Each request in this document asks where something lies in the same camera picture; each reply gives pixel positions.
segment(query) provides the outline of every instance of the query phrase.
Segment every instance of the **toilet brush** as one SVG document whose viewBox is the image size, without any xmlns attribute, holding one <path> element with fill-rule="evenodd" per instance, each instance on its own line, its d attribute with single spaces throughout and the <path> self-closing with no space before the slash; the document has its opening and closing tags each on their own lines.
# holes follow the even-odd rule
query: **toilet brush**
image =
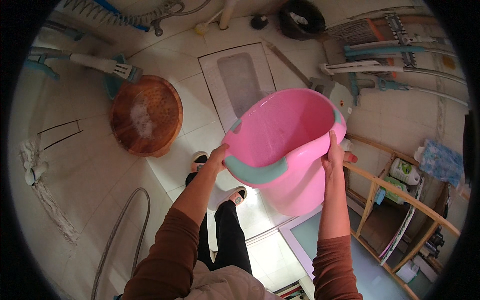
<svg viewBox="0 0 480 300">
<path fill-rule="evenodd" d="M 205 23 L 198 23 L 197 26 L 195 26 L 195 32 L 198 33 L 199 35 L 203 36 L 208 32 L 208 24 L 212 22 L 216 17 L 218 17 L 219 14 L 222 13 L 223 10 L 217 12 L 210 20 L 208 20 Z"/>
</svg>

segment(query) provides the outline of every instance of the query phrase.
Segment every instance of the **slipper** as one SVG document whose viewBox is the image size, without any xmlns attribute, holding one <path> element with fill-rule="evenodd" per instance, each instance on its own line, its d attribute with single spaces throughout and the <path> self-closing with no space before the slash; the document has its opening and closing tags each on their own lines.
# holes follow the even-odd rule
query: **slipper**
<svg viewBox="0 0 480 300">
<path fill-rule="evenodd" d="M 190 167 L 190 172 L 195 173 L 200 171 L 204 164 L 208 160 L 208 153 L 205 151 L 198 151 L 193 154 L 192 165 Z"/>
<path fill-rule="evenodd" d="M 239 186 L 239 187 L 236 187 L 232 193 L 230 194 L 230 196 L 228 196 L 227 198 L 223 199 L 223 201 L 220 201 L 216 208 L 218 210 L 218 207 L 225 201 L 228 201 L 228 200 L 231 200 L 233 203 L 235 203 L 235 206 L 239 206 L 244 200 L 245 198 L 247 198 L 247 189 L 245 189 L 244 186 Z"/>
</svg>

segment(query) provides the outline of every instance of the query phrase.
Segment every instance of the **person's left hand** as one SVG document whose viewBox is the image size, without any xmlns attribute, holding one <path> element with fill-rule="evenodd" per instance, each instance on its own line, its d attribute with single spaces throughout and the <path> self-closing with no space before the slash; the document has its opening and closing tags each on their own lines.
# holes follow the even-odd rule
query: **person's left hand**
<svg viewBox="0 0 480 300">
<path fill-rule="evenodd" d="M 229 147 L 228 144 L 222 144 L 220 147 L 212 151 L 207 160 L 207 164 L 213 166 L 217 173 L 226 169 L 222 161 L 225 159 L 225 151 Z"/>
</svg>

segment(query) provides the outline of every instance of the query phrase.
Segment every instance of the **hand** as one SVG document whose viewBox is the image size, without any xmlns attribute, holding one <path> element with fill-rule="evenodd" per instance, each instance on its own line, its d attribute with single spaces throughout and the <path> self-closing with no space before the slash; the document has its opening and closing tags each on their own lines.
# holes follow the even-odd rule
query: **hand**
<svg viewBox="0 0 480 300">
<path fill-rule="evenodd" d="M 332 172 L 340 169 L 343 172 L 343 156 L 345 151 L 336 143 L 335 131 L 330 131 L 330 149 L 322 156 L 322 166 L 325 169 L 325 179 L 328 179 Z"/>
<path fill-rule="evenodd" d="M 225 159 L 225 151 L 229 147 L 230 146 L 228 144 L 222 144 L 217 149 L 214 149 L 205 165 L 208 164 L 212 166 L 217 173 L 225 170 L 225 166 L 223 165 L 222 161 Z"/>
</svg>

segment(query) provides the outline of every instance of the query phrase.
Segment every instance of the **pink plastic bucket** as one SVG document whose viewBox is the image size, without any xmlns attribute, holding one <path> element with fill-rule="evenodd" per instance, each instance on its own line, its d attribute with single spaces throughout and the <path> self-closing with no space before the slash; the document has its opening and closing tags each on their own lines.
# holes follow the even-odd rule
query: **pink plastic bucket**
<svg viewBox="0 0 480 300">
<path fill-rule="evenodd" d="M 222 143 L 230 148 L 225 165 L 245 185 L 259 188 L 278 212 L 300 216 L 324 200 L 325 173 L 320 157 L 347 127 L 342 114 L 311 89 L 275 92 L 253 105 L 230 128 Z"/>
</svg>

